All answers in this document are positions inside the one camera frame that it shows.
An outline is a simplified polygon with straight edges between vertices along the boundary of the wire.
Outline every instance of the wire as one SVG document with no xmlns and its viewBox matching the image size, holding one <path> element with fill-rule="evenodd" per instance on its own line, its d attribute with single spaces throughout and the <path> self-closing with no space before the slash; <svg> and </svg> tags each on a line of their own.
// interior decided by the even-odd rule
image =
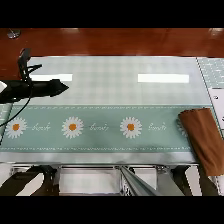
<svg viewBox="0 0 224 224">
<path fill-rule="evenodd" d="M 17 117 L 24 109 L 25 107 L 28 105 L 28 103 L 30 102 L 31 98 L 32 98 L 32 95 L 33 95 L 33 87 L 31 87 L 31 90 L 30 90 L 30 96 L 29 96 L 29 99 L 27 100 L 26 104 L 20 109 L 19 112 L 17 112 L 12 118 L 10 118 L 9 120 L 7 120 L 6 122 L 0 124 L 0 127 L 8 124 L 10 121 L 12 121 L 15 117 Z"/>
</svg>

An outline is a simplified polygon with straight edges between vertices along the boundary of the brown towel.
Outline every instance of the brown towel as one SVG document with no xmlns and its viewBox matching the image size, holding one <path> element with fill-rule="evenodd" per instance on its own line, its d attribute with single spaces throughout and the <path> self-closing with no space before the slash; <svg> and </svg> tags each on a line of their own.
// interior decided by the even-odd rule
<svg viewBox="0 0 224 224">
<path fill-rule="evenodd" d="M 224 141 L 208 108 L 186 110 L 181 123 L 207 176 L 224 174 Z"/>
</svg>

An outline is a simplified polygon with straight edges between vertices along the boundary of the yellow flower center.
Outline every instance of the yellow flower center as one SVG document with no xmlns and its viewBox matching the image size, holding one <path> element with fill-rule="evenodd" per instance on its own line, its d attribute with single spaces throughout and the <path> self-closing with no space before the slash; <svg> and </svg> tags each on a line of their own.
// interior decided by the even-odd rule
<svg viewBox="0 0 224 224">
<path fill-rule="evenodd" d="M 134 129 L 135 129 L 134 124 L 128 124 L 128 130 L 129 131 L 134 131 Z"/>
<path fill-rule="evenodd" d="M 19 130 L 19 124 L 14 124 L 12 126 L 13 131 L 18 131 Z"/>
<path fill-rule="evenodd" d="M 70 125 L 69 125 L 69 129 L 70 129 L 71 131 L 74 131 L 74 130 L 76 129 L 76 124 L 70 124 Z"/>
</svg>

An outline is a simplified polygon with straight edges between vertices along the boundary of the flower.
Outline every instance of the flower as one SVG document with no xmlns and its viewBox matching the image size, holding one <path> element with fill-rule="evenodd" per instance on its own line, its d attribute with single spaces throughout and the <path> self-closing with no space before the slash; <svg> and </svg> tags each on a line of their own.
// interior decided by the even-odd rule
<svg viewBox="0 0 224 224">
<path fill-rule="evenodd" d="M 78 117 L 69 117 L 69 119 L 63 122 L 62 131 L 66 138 L 70 137 L 71 139 L 82 134 L 83 126 L 83 121 Z"/>
<path fill-rule="evenodd" d="M 135 136 L 141 134 L 140 130 L 142 130 L 140 121 L 134 117 L 123 119 L 120 127 L 120 131 L 123 131 L 123 135 L 126 135 L 126 138 L 135 138 Z"/>
<path fill-rule="evenodd" d="M 181 133 L 184 137 L 187 138 L 187 136 L 188 136 L 188 135 L 187 135 L 187 132 L 185 131 L 183 125 L 181 124 L 180 119 L 177 119 L 177 128 L 178 128 L 178 130 L 180 131 L 180 133 Z"/>
<path fill-rule="evenodd" d="M 25 119 L 18 117 L 8 123 L 5 131 L 8 138 L 17 138 L 23 134 L 23 131 L 25 131 L 26 128 L 27 125 Z"/>
</svg>

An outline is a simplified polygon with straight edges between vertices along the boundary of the wooden floor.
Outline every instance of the wooden floor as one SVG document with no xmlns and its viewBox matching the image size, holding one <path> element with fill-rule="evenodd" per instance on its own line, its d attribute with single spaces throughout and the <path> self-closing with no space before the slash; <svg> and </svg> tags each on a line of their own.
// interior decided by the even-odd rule
<svg viewBox="0 0 224 224">
<path fill-rule="evenodd" d="M 0 29 L 0 79 L 18 79 L 22 48 L 31 56 L 166 55 L 224 57 L 223 28 L 22 28 L 18 39 Z"/>
</svg>

